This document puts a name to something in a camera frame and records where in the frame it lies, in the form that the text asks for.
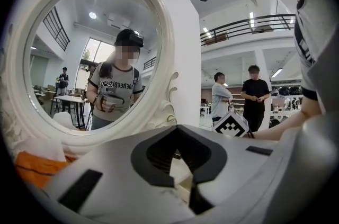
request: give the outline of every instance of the mirror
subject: mirror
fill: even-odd
[[[52,5],[30,50],[37,111],[71,130],[96,130],[122,119],[156,70],[160,22],[148,4],[59,0]]]

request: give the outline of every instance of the person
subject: person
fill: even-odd
[[[225,75],[216,73],[214,75],[215,84],[212,87],[212,122],[215,125],[224,117],[229,108],[229,103],[233,100],[231,92],[225,88]]]
[[[338,110],[339,95],[333,83],[339,67],[338,16],[338,0],[298,0],[294,33],[301,63],[302,107],[278,126],[254,133],[255,138],[279,140],[287,129]]]
[[[60,74],[58,81],[59,81],[59,85],[58,85],[57,96],[64,96],[66,95],[67,86],[69,82],[66,67],[63,68],[63,73]]]
[[[241,97],[245,99],[244,118],[249,129],[256,132],[263,122],[265,114],[265,100],[270,97],[270,90],[264,80],[259,79],[260,69],[257,65],[248,68],[250,79],[245,81]]]
[[[114,52],[99,63],[88,78],[86,96],[94,105],[92,130],[117,120],[129,110],[131,99],[134,102],[139,99],[144,89],[139,71],[130,63],[139,56],[143,45],[142,38],[133,30],[122,30],[115,41]]]

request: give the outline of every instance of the orange cloth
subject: orange cloth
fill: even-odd
[[[17,155],[15,168],[24,181],[43,188],[55,174],[69,164],[68,162],[48,160],[22,151]]]

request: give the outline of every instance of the table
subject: table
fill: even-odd
[[[207,118],[209,116],[210,106],[201,106],[200,108],[205,109],[205,115],[204,116]]]
[[[76,112],[76,118],[78,121],[78,126],[76,126],[76,128],[82,128],[85,127],[85,120],[84,120],[84,113],[83,113],[83,104],[86,102],[86,100],[82,100],[80,97],[73,97],[73,96],[57,96],[54,97],[54,99],[60,100],[63,104],[63,112],[65,112],[65,107],[66,104],[65,102],[69,102],[68,104],[68,113],[70,113],[70,103],[74,103],[75,104],[75,112]],[[80,125],[80,118],[79,118],[79,111],[78,111],[78,104],[80,104],[80,118],[82,121],[82,124]]]

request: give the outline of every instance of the gray t-shirt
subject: gray t-shirt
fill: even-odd
[[[215,83],[212,87],[212,118],[222,118],[227,114],[229,103],[223,102],[223,98],[228,98],[229,102],[233,100],[231,92],[225,86]]]
[[[97,88],[98,94],[104,86],[114,89],[114,94],[118,98],[124,100],[123,104],[116,105],[112,112],[103,112],[94,107],[93,114],[103,120],[115,121],[126,113],[132,103],[132,97],[135,94],[143,92],[141,77],[135,76],[135,69],[120,70],[116,66],[112,66],[112,74],[110,78],[101,78],[99,76],[102,63],[99,63],[92,75],[88,78],[88,82]]]
[[[338,4],[336,0],[300,0],[296,16],[295,43],[301,61],[303,94],[312,100],[319,100],[323,112],[333,109],[334,104],[338,103],[335,103],[333,94],[328,90],[326,92],[324,86],[333,87],[334,80],[331,82],[326,78],[337,75],[337,68],[331,67],[334,74],[330,74],[328,71],[327,74],[321,74],[321,71],[326,72],[325,69],[319,71],[316,68],[326,67],[326,65],[317,65],[317,61],[323,55],[323,64],[326,58],[330,58],[333,54],[333,51],[329,51],[330,44],[339,44]]]

